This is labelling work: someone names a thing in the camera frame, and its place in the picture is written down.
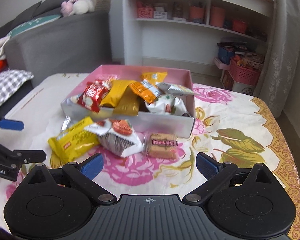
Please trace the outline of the gold wafer bar packet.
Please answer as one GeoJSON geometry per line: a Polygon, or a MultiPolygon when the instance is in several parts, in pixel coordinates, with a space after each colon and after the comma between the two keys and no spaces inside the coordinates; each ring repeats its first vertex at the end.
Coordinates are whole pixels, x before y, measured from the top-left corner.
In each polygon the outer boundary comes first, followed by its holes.
{"type": "Polygon", "coordinates": [[[114,108],[114,115],[137,116],[139,113],[140,101],[139,97],[127,87],[120,99],[118,105],[114,108]]]}

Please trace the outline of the pink snack box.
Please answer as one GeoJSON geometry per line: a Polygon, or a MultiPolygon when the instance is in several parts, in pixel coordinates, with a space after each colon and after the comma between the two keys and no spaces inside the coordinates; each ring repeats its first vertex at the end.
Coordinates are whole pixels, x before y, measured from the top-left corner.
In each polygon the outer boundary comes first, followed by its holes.
{"type": "MultiPolygon", "coordinates": [[[[93,81],[98,77],[108,77],[116,75],[119,79],[140,81],[142,73],[146,72],[167,72],[164,81],[167,83],[192,88],[191,72],[184,69],[153,67],[153,66],[131,66],[131,65],[100,65],[83,79],[66,97],[82,94],[88,81],[93,81]]],[[[190,137],[194,123],[194,96],[182,96],[189,116],[164,115],[150,113],[143,101],[140,102],[139,113],[137,116],[114,115],[113,109],[102,107],[98,113],[92,112],[78,104],[62,105],[61,108],[66,116],[72,120],[79,121],[86,116],[90,116],[94,121],[100,121],[107,118],[127,119],[132,124],[135,131],[140,133],[158,132],[175,134],[178,137],[190,137]]]]}

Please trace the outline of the red small basket on shelf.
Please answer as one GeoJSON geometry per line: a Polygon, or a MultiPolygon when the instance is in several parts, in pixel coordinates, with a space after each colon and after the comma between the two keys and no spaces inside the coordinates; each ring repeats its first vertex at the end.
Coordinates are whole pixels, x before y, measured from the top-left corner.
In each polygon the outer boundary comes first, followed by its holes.
{"type": "Polygon", "coordinates": [[[238,33],[245,34],[247,31],[248,24],[242,20],[232,20],[232,30],[238,33]]]}

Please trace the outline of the blue storage box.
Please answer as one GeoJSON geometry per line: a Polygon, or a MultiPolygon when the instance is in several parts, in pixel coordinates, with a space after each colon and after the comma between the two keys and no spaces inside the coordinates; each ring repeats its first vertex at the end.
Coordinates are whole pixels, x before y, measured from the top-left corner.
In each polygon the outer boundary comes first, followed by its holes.
{"type": "Polygon", "coordinates": [[[235,52],[230,51],[224,47],[219,47],[218,48],[218,59],[224,63],[229,65],[230,64],[230,60],[232,57],[235,56],[235,52]]]}

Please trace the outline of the orange silver snack packet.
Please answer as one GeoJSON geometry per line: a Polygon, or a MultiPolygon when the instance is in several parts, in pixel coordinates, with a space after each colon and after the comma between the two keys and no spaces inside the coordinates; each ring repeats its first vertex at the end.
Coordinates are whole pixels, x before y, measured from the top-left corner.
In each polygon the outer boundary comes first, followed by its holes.
{"type": "Polygon", "coordinates": [[[135,81],[129,85],[134,94],[141,97],[148,104],[153,103],[163,92],[147,80],[135,81]]]}

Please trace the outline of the pink cup left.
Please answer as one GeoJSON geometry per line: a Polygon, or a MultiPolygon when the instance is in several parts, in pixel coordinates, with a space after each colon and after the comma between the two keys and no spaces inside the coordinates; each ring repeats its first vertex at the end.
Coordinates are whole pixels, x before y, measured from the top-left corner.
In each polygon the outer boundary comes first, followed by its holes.
{"type": "Polygon", "coordinates": [[[203,23],[205,14],[204,7],[191,6],[189,8],[189,21],[194,23],[203,23]]]}

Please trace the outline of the pink plastic basket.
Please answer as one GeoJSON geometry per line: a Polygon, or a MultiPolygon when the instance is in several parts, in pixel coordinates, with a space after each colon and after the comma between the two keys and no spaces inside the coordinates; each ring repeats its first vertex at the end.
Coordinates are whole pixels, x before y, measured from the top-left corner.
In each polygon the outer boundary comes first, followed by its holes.
{"type": "Polygon", "coordinates": [[[260,77],[260,72],[239,66],[233,59],[230,60],[229,72],[234,81],[255,86],[260,77]]]}

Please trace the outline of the yellow cake packet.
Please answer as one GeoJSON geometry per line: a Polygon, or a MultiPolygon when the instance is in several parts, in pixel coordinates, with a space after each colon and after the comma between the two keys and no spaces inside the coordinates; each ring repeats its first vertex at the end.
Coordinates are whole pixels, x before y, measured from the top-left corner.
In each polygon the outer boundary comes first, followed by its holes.
{"type": "Polygon", "coordinates": [[[108,94],[102,99],[100,106],[115,108],[119,104],[126,88],[134,82],[134,80],[112,80],[111,89],[108,94]]]}
{"type": "Polygon", "coordinates": [[[147,80],[152,85],[156,85],[163,82],[166,76],[167,72],[146,72],[142,73],[140,78],[141,80],[147,80]]]}

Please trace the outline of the white bookshelf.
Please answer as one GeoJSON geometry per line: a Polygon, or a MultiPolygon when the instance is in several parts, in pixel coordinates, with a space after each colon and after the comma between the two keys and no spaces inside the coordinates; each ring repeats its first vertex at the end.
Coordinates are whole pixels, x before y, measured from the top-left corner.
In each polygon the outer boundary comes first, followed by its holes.
{"type": "Polygon", "coordinates": [[[245,41],[265,51],[265,37],[211,26],[212,6],[224,8],[229,20],[243,20],[264,33],[270,30],[274,0],[123,0],[125,63],[216,75],[213,61],[218,54],[217,44],[224,38],[245,41]],[[191,6],[205,8],[203,23],[189,21],[191,6]],[[140,7],[153,7],[153,18],[138,18],[140,7]]]}

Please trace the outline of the teal cushion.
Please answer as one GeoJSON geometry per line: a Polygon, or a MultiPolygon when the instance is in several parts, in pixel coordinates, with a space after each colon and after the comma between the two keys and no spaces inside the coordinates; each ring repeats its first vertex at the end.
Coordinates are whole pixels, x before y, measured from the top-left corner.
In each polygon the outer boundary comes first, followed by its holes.
{"type": "Polygon", "coordinates": [[[22,23],[15,28],[13,28],[7,35],[9,37],[14,37],[16,35],[19,35],[25,31],[28,31],[30,29],[37,28],[39,26],[51,23],[53,21],[56,21],[61,18],[61,15],[50,15],[50,16],[44,16],[39,17],[30,21],[27,21],[25,23],[22,23]]]}

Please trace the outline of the white nut snack packet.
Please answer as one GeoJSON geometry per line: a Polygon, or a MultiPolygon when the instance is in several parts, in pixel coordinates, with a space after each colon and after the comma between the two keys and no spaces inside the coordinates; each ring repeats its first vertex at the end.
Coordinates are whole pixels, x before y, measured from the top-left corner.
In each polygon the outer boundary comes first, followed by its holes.
{"type": "Polygon", "coordinates": [[[183,100],[175,95],[165,94],[152,103],[145,103],[150,113],[182,116],[187,113],[183,100]]]}

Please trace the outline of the pink white plush toy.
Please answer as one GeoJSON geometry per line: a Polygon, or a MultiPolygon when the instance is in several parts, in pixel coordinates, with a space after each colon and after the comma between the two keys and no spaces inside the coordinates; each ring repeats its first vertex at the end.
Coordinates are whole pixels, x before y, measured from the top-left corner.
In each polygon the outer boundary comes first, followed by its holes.
{"type": "Polygon", "coordinates": [[[69,0],[61,3],[61,15],[68,17],[72,15],[83,15],[94,12],[92,0],[69,0]]]}

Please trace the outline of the white lace curtain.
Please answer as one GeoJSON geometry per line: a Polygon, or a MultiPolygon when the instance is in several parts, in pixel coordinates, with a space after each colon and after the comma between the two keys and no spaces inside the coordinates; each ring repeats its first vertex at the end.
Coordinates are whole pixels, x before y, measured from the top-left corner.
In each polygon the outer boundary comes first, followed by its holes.
{"type": "Polygon", "coordinates": [[[293,84],[300,55],[300,0],[274,0],[263,69],[253,96],[279,117],[293,84]]]}

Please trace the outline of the yellow snack packet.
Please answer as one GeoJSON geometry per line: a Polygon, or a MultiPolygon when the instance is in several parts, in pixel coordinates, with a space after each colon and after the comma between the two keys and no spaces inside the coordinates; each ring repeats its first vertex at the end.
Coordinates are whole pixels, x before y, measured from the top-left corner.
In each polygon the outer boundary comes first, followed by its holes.
{"type": "Polygon", "coordinates": [[[85,128],[94,122],[87,116],[47,142],[63,164],[74,161],[100,144],[97,135],[85,128]]]}

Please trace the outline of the yellow cake packet back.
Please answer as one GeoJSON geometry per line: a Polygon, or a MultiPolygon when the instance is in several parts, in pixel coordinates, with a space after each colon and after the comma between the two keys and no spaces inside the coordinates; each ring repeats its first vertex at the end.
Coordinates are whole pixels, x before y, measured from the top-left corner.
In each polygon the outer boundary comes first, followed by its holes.
{"type": "Polygon", "coordinates": [[[156,85],[163,82],[166,76],[167,72],[146,72],[142,73],[140,78],[141,80],[147,80],[152,85],[156,85]]]}

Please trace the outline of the white printed storage box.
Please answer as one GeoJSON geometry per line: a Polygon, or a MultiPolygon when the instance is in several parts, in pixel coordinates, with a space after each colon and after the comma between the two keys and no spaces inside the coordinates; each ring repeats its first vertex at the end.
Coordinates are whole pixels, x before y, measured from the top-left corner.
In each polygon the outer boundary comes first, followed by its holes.
{"type": "Polygon", "coordinates": [[[221,83],[227,90],[247,95],[253,95],[255,87],[244,83],[236,82],[227,70],[223,70],[221,83]]]}

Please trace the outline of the brown wafer biscuit packet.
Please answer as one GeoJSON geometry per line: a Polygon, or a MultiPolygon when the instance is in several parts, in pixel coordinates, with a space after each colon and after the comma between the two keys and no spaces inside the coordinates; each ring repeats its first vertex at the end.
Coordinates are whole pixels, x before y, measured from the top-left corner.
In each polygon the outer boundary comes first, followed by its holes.
{"type": "Polygon", "coordinates": [[[145,140],[146,157],[158,159],[178,159],[177,137],[174,134],[151,133],[145,140]]]}

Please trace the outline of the grey checked pillow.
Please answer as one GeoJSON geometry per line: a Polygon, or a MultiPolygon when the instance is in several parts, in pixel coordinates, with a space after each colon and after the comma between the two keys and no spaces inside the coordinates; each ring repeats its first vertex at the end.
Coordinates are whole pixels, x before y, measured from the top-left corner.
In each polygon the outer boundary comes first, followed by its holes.
{"type": "Polygon", "coordinates": [[[26,81],[34,78],[26,70],[7,70],[0,72],[0,106],[3,105],[26,81]]]}

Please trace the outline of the pink cup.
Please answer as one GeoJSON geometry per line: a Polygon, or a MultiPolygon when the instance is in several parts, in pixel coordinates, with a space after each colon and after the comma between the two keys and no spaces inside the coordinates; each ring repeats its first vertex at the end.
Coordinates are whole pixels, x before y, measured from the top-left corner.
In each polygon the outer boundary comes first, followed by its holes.
{"type": "Polygon", "coordinates": [[[205,14],[204,7],[191,6],[189,8],[189,21],[194,23],[203,23],[205,14]]]}
{"type": "Polygon", "coordinates": [[[214,27],[222,28],[225,21],[225,9],[212,6],[210,10],[209,24],[214,27]]]}

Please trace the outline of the pink cup right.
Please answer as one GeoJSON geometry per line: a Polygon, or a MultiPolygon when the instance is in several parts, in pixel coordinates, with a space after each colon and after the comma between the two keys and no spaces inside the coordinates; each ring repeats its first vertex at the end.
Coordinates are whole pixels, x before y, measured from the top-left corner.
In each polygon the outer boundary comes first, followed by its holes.
{"type": "Polygon", "coordinates": [[[209,24],[214,27],[222,28],[225,21],[225,9],[212,6],[210,10],[209,24]]]}

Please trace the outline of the yellow cake packet middle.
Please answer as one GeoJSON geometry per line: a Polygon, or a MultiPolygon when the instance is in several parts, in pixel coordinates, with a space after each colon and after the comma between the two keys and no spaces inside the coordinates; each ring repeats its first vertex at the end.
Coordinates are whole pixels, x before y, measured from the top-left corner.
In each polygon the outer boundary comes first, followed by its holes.
{"type": "Polygon", "coordinates": [[[111,89],[108,94],[102,99],[100,106],[115,108],[119,104],[126,88],[134,82],[134,80],[112,80],[111,89]]]}

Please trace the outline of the floral tablecloth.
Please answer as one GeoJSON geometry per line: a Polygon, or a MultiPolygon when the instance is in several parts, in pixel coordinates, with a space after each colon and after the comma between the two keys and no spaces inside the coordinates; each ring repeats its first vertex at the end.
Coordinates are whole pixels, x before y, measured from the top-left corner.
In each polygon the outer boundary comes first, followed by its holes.
{"type": "Polygon", "coordinates": [[[0,178],[0,227],[16,239],[296,239],[296,168],[251,96],[194,85],[190,117],[102,117],[75,97],[97,75],[48,77],[8,114],[0,143],[25,161],[0,178]]]}

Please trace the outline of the red strawberry snack packet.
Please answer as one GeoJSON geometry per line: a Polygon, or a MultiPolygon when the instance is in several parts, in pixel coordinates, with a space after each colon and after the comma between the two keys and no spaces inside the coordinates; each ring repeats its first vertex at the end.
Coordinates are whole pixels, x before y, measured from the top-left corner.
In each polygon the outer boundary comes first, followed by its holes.
{"type": "Polygon", "coordinates": [[[110,90],[102,86],[86,85],[85,90],[80,94],[77,104],[98,113],[100,111],[100,103],[110,90]]]}

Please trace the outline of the red white candy packet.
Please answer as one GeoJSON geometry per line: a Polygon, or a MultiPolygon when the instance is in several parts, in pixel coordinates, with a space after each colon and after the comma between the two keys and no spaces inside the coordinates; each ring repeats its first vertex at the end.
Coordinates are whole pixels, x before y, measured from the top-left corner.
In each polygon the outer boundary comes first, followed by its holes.
{"type": "Polygon", "coordinates": [[[102,86],[105,87],[108,90],[111,90],[112,84],[111,82],[113,81],[113,79],[109,78],[109,79],[95,79],[93,81],[88,81],[87,82],[87,86],[89,85],[96,85],[96,86],[102,86]]]}

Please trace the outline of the pink lattice basket on shelf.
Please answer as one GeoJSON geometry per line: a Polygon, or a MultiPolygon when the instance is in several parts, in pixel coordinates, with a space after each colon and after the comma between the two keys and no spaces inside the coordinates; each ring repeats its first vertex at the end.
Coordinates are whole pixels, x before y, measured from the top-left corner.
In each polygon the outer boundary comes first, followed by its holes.
{"type": "Polygon", "coordinates": [[[153,7],[140,7],[138,8],[138,18],[153,18],[153,7]]]}

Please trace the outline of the silver grey snack packet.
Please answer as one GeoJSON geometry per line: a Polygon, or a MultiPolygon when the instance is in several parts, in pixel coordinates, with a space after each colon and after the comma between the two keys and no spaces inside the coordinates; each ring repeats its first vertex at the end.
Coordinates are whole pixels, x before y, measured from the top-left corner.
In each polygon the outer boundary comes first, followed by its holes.
{"type": "Polygon", "coordinates": [[[195,92],[187,87],[182,85],[176,85],[172,83],[166,82],[158,82],[157,87],[165,92],[166,94],[173,94],[176,96],[183,96],[183,95],[195,95],[195,92]]]}

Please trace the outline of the white peach snack bag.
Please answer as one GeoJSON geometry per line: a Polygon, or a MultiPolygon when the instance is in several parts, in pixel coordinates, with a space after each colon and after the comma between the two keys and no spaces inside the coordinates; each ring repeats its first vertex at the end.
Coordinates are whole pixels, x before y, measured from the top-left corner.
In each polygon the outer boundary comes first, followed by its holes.
{"type": "Polygon", "coordinates": [[[84,129],[97,135],[100,144],[118,157],[125,158],[143,151],[143,142],[126,119],[105,119],[84,129]]]}

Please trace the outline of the white blue pastry packet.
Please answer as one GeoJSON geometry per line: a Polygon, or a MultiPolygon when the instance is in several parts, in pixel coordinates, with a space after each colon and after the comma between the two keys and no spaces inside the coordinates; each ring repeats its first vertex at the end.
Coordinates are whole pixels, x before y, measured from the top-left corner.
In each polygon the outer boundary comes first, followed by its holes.
{"type": "Polygon", "coordinates": [[[72,95],[63,100],[62,105],[77,104],[80,94],[72,95]]]}

